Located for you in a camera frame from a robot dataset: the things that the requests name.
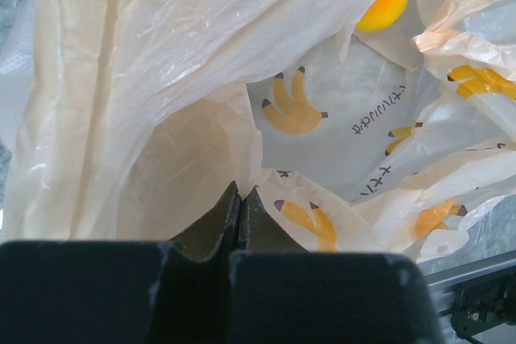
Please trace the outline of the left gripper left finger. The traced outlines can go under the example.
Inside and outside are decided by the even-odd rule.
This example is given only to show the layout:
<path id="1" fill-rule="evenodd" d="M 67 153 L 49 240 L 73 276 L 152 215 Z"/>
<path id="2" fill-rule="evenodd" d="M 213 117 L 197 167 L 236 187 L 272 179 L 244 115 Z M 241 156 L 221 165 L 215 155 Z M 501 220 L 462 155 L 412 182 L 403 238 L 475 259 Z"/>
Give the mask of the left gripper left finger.
<path id="1" fill-rule="evenodd" d="M 225 342 L 240 206 L 229 184 L 167 241 L 3 243 L 2 342 Z"/>

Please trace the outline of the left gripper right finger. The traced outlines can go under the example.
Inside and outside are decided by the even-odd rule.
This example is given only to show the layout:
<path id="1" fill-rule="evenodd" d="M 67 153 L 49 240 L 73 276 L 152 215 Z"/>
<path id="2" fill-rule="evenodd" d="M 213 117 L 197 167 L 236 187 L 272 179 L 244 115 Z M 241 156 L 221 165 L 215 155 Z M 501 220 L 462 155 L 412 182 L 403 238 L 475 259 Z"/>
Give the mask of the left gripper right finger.
<path id="1" fill-rule="evenodd" d="M 228 259 L 230 343 L 441 343 L 422 273 L 405 256 L 304 250 L 243 202 Z"/>

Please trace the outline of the translucent printed plastic bag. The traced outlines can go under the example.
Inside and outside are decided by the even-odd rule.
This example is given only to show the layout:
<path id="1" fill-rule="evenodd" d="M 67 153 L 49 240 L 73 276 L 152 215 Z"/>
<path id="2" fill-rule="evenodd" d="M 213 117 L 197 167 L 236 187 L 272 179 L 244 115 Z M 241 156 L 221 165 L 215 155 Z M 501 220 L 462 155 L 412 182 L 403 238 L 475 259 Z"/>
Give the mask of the translucent printed plastic bag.
<path id="1" fill-rule="evenodd" d="M 229 184 L 308 251 L 450 255 L 515 192 L 515 0 L 23 0 L 2 239 L 163 240 Z"/>

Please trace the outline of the orange yellow toy mango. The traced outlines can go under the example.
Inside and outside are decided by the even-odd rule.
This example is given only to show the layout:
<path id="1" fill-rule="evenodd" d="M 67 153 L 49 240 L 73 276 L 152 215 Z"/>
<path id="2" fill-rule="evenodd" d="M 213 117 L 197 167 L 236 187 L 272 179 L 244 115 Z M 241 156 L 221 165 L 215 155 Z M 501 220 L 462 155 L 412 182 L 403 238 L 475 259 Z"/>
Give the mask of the orange yellow toy mango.
<path id="1" fill-rule="evenodd" d="M 357 31 L 379 31 L 395 23 L 409 0 L 376 0 L 356 24 Z"/>

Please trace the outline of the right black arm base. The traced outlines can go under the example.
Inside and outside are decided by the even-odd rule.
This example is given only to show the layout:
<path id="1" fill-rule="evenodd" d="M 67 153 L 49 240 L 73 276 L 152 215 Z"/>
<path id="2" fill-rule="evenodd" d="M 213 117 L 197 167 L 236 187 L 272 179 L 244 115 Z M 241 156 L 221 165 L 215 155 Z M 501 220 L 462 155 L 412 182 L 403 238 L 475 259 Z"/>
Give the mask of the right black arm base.
<path id="1" fill-rule="evenodd" d="M 451 327 L 469 343 L 499 325 L 515 325 L 515 274 L 469 280 L 455 288 Z"/>

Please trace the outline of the aluminium mounting rail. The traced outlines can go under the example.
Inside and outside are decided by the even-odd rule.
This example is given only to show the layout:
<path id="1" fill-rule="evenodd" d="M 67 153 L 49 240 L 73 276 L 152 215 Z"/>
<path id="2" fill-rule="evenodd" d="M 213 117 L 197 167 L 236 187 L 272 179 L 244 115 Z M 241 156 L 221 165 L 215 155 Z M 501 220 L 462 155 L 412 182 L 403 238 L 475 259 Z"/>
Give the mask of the aluminium mounting rail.
<path id="1" fill-rule="evenodd" d="M 439 314 L 439 324 L 446 343 L 469 343 L 459 338 L 451 327 L 451 316 L 454 295 L 460 284 L 483 276 L 497 278 L 515 274 L 515 252 L 510 251 L 474 263 L 468 263 L 445 271 L 428 275 L 427 285 L 434 301 L 435 310 Z M 502 324 L 477 334 L 474 338 L 480 343 L 514 343 L 515 325 Z"/>

